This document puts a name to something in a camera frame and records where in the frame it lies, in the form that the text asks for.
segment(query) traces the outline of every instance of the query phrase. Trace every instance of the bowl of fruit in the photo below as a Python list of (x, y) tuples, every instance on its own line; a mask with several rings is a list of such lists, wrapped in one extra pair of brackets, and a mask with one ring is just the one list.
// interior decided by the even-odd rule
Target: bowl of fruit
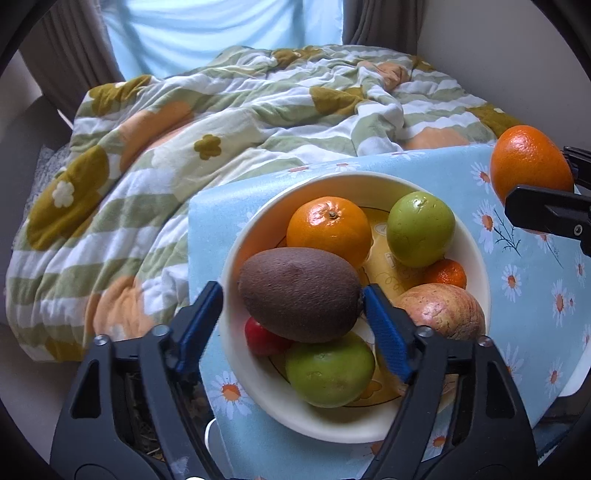
[[(489, 331), (476, 242), (443, 201), (405, 180), (344, 172), (304, 181), (236, 239), (222, 273), (222, 345), (245, 391), (278, 422), (328, 442), (385, 438), (406, 385), (363, 315), (370, 283), (444, 336)], [(453, 384), (449, 376), (441, 407)]]

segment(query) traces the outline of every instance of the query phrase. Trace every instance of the brown kiwi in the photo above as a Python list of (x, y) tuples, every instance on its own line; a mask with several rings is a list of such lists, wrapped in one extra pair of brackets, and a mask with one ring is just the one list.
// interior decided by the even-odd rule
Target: brown kiwi
[(304, 343), (329, 342), (353, 328), (362, 309), (351, 265), (315, 248), (274, 248), (244, 262), (238, 291), (270, 332)]

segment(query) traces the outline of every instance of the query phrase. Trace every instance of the blue floral tablecloth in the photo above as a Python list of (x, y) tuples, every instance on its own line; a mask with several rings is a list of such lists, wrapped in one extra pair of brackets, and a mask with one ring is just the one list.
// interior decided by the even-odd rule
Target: blue floral tablecloth
[[(591, 335), (588, 259), (579, 243), (513, 228), (489, 177), (493, 146), (470, 145), (321, 163), (242, 180), (197, 194), (189, 207), (189, 283), (195, 299), (218, 279), (253, 214), (296, 182), (330, 171), (368, 170), (411, 181), (444, 200), (478, 242), (488, 269), (490, 335), (536, 424), (574, 371)], [(201, 361), (209, 401), (234, 474), (267, 480), (360, 477), (378, 445), (338, 445), (304, 437), (270, 418), (237, 382), (216, 331)], [(439, 453), (450, 409), (439, 416), (426, 451)]]

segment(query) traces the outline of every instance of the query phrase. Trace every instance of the light blue curtain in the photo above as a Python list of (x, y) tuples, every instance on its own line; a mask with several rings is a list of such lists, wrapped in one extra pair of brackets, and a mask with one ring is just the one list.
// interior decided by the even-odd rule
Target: light blue curtain
[(166, 77), (205, 65), (233, 45), (340, 44), (343, 0), (102, 0), (126, 79)]

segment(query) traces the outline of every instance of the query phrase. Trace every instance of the curtain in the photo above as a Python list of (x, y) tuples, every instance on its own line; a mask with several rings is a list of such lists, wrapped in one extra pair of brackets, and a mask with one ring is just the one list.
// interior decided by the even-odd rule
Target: curtain
[(424, 0), (344, 0), (343, 43), (416, 54)]
[(21, 44), (41, 91), (73, 119), (88, 90), (123, 80), (100, 15), (99, 0), (59, 0)]
[(203, 66), (224, 48), (341, 43), (343, 0), (102, 0), (126, 78)]

